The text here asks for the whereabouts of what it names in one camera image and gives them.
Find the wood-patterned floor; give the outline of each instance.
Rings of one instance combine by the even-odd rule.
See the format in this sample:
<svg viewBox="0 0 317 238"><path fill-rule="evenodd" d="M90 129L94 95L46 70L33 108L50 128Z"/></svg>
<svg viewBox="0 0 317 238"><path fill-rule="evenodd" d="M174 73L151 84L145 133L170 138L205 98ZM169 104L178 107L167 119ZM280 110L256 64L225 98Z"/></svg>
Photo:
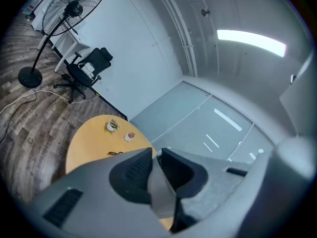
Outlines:
<svg viewBox="0 0 317 238"><path fill-rule="evenodd" d="M19 84L17 75L22 67L32 66L42 37L23 15L14 19L4 36L0 46L0 111L18 97L32 93L31 89ZM68 88L53 89L55 82L62 82L61 76L54 73L58 62L59 57L48 45L37 65L43 82L36 90L53 91L69 99ZM94 98L89 89L86 94L87 100ZM0 115L0 139L15 109L34 98L35 95L31 95L21 99ZM82 101L82 98L77 96L75 101ZM68 104L54 94L38 93L36 101L23 105L0 144L0 172L9 192L29 202L63 176L65 156L74 133L85 121L102 114L121 117L101 99Z"/></svg>

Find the white cable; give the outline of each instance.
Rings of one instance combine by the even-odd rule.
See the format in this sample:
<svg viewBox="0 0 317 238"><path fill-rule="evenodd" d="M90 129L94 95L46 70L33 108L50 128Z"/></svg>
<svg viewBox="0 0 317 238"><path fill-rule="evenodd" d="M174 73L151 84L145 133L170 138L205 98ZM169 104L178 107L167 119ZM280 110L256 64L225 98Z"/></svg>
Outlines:
<svg viewBox="0 0 317 238"><path fill-rule="evenodd" d="M35 94L35 92L17 98L14 102L12 102L11 104L5 106L4 109L2 109L2 111L0 112L0 115L4 112L4 110L5 110L7 107L10 107L10 106L13 105L14 103L16 103L18 100L20 100L20 99L22 99L22 98L25 98L25 97L28 97L28 96L30 96L30 95L32 95L32 94Z"/></svg>
<svg viewBox="0 0 317 238"><path fill-rule="evenodd" d="M53 92L51 92L51 91L45 91L45 90L39 90L39 91L36 91L36 93L38 93L38 92L53 93ZM59 97L63 98L65 101L67 101L67 102L68 102L68 100L67 100L67 99L65 99L63 96L60 96L60 95L58 95L58 94L56 94L56 93L53 93L53 94L55 94L55 95L57 95L57 96L59 96Z"/></svg>
<svg viewBox="0 0 317 238"><path fill-rule="evenodd" d="M98 98L98 97L99 97L99 95L98 95L97 97L91 99L91 100L88 100L88 101L93 101L93 100L95 100L95 99ZM86 102L86 101L72 102L72 104L74 104L74 103L82 103L82 102Z"/></svg>
<svg viewBox="0 0 317 238"><path fill-rule="evenodd" d="M33 94L35 94L35 93L39 93L39 92L53 93L53 94L55 94L55 95L57 95L57 96L59 96L59 97L63 98L65 101L67 101L67 102L68 102L68 100L67 100L67 99L65 99L63 96L60 96L60 95L58 95L58 94L56 94L56 93L54 93L54 92L51 92L51 91L45 91L45 90L39 90L39 91L34 91L33 93L30 93L30 94L28 94L28 95L21 96L21 97L17 98L17 99L16 99L14 102L12 102L11 104L6 105L6 106L4 107L4 109L2 109L2 111L0 112L0 115L4 112L4 110L5 110L7 107L12 106L12 105L13 105L14 103L16 103L18 100L20 100L20 99L22 99L22 98L25 98L25 97L28 97L28 96L31 96L31 95L33 95ZM91 99L91 100L87 100L87 101L93 101L93 100L95 100L95 99L96 99L96 98L98 98L98 97L99 97L99 95L98 95L97 97L95 97L95 98L93 98L93 99ZM82 102L87 102L87 101L72 102L71 104L75 104L75 103L82 103Z"/></svg>

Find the small cup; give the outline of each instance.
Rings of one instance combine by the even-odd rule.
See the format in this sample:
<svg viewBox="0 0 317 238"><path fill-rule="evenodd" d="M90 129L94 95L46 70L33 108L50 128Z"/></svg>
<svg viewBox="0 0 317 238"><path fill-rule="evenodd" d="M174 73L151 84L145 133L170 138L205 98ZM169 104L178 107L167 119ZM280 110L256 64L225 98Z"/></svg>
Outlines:
<svg viewBox="0 0 317 238"><path fill-rule="evenodd" d="M132 141L132 140L133 140L134 136L135 136L135 134L134 134L134 133L132 133L132 132L128 132L127 134L125 134L125 135L124 135L124 140L125 140L125 141L127 141L127 142L130 142L130 141Z"/></svg>
<svg viewBox="0 0 317 238"><path fill-rule="evenodd" d="M111 125L110 125L110 122L107 123L107 130L109 131L114 131L115 128L113 128Z"/></svg>

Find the yellow table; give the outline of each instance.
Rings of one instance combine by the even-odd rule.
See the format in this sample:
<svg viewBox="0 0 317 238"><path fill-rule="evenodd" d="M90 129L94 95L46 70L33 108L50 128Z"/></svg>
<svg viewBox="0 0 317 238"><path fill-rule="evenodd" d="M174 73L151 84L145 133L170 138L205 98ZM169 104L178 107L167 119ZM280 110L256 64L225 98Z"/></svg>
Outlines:
<svg viewBox="0 0 317 238"><path fill-rule="evenodd" d="M119 130L107 130L106 125L111 119L118 123ZM135 133L130 142L124 140L128 132ZM150 142L128 121L111 115L97 116L85 122L71 140L66 157L66 174L85 163L111 157L109 152L124 153L148 147L152 147L154 155L156 151Z"/></svg>

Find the black cable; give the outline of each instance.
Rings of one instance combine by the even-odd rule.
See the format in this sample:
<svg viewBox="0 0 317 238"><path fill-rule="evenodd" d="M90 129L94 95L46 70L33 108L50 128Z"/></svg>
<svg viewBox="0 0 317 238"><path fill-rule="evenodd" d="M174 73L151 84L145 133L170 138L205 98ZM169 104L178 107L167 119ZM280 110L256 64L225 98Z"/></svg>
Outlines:
<svg viewBox="0 0 317 238"><path fill-rule="evenodd" d="M3 136L3 138L0 140L0 144L2 143L2 141L4 141L5 136L6 136L7 132L8 132L8 129L9 129L9 125L10 125L10 123L11 123L11 120L12 120L13 116L15 115L15 113L19 110L19 108L20 108L22 105L27 104L27 103L30 103L30 102L33 102L33 101L35 101L35 100L37 99L38 96L37 96L37 94L36 94L36 91L34 91L34 89L32 89L32 90L33 90L33 92L35 93L35 99L32 100L32 101L27 101L27 102L22 103L22 104L14 111L14 113L11 115L11 117L10 117L10 119L9 119L8 125L7 125L7 127L6 127L6 129L5 129L4 136Z"/></svg>
<svg viewBox="0 0 317 238"><path fill-rule="evenodd" d="M32 19L32 17L35 18L34 12L35 12L35 10L40 6L40 4L41 4L43 1L44 1L44 0L41 0L41 1L35 6L35 8L33 9L33 11L32 11L29 15L27 15L27 17L28 17L29 19Z"/></svg>

